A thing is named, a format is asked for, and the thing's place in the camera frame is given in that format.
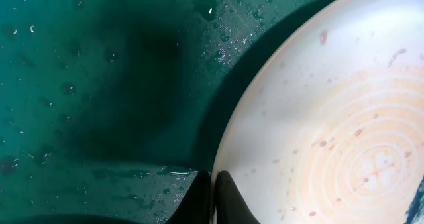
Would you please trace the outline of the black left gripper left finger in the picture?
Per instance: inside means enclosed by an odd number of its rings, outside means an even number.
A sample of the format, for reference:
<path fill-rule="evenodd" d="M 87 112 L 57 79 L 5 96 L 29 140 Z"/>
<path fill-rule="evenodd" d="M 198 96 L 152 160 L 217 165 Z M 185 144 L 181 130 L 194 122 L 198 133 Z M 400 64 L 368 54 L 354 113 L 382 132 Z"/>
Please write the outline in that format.
<path fill-rule="evenodd" d="M 209 224 L 211 181 L 200 171 L 166 224 Z"/>

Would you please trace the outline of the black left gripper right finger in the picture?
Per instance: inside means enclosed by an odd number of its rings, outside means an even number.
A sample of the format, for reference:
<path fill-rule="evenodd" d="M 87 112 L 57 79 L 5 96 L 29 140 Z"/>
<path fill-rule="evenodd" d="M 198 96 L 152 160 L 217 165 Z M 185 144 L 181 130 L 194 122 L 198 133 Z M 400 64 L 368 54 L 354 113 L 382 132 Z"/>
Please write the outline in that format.
<path fill-rule="evenodd" d="M 217 224 L 259 224 L 228 171 L 217 174 L 214 202 Z"/>

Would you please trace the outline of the light blue plastic plate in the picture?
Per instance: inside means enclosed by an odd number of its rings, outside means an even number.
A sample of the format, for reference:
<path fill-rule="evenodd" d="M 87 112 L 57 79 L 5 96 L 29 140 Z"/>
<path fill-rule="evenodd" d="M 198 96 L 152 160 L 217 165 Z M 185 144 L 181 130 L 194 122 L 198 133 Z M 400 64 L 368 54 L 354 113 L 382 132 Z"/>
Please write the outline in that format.
<path fill-rule="evenodd" d="M 423 0 L 335 0 L 269 58 L 213 173 L 260 223 L 423 222 Z"/>

